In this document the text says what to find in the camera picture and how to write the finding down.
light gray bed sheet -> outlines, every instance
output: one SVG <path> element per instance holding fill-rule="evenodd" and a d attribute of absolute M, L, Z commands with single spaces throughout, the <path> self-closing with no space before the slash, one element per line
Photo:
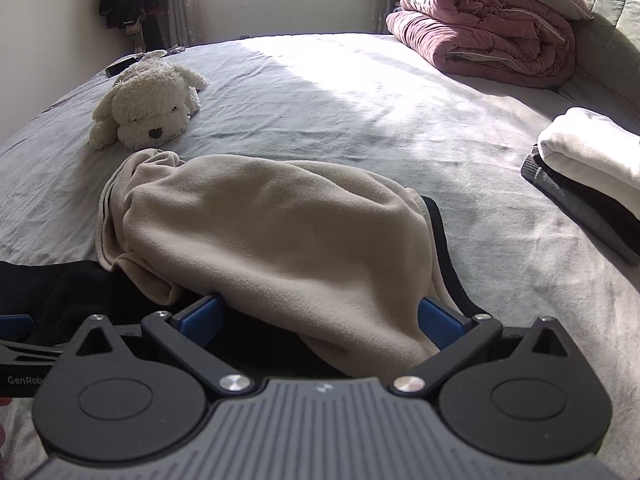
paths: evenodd
<path fill-rule="evenodd" d="M 435 199 L 469 296 L 507 324 L 561 320 L 614 403 L 601 458 L 624 478 L 640 474 L 640 274 L 600 252 L 519 173 L 569 101 L 443 75 L 389 36 L 256 38 L 171 61 L 212 81 L 187 131 L 165 145 L 181 157 L 338 162 Z M 94 258 L 100 190 L 129 155 L 119 144 L 103 152 L 87 144 L 91 112 L 110 85 L 97 75 L 0 148 L 0 259 Z M 21 428 L 27 407 L 14 402 L 2 414 L 10 479 L 43 458 L 34 446 L 14 457 L 33 438 Z"/>

beige garment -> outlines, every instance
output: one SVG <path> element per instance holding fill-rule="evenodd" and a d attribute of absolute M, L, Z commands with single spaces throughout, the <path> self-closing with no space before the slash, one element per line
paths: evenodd
<path fill-rule="evenodd" d="M 218 292 L 352 376 L 430 357 L 418 302 L 455 308 L 420 196 L 337 164 L 134 153 L 102 192 L 95 245 L 156 303 Z"/>

silver bolt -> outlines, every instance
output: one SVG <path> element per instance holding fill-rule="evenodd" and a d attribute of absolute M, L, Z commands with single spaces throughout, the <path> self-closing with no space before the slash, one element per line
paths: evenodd
<path fill-rule="evenodd" d="M 419 392 L 425 386 L 425 382 L 414 375 L 403 375 L 394 381 L 394 388 L 406 394 Z"/>
<path fill-rule="evenodd" d="M 228 392 L 241 392 L 251 386 L 251 379 L 240 374 L 225 375 L 220 379 L 220 388 Z"/>

folded white garment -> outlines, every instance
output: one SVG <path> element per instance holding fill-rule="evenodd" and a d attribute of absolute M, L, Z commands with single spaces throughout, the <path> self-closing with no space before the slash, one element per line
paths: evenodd
<path fill-rule="evenodd" d="M 640 219 L 640 136 L 608 117 L 570 108 L 538 137 L 545 163 L 620 202 Z"/>
<path fill-rule="evenodd" d="M 218 292 L 352 376 L 430 357 L 419 301 L 456 307 L 420 196 L 338 164 L 143 150 L 105 186 L 95 245 L 156 303 Z"/>

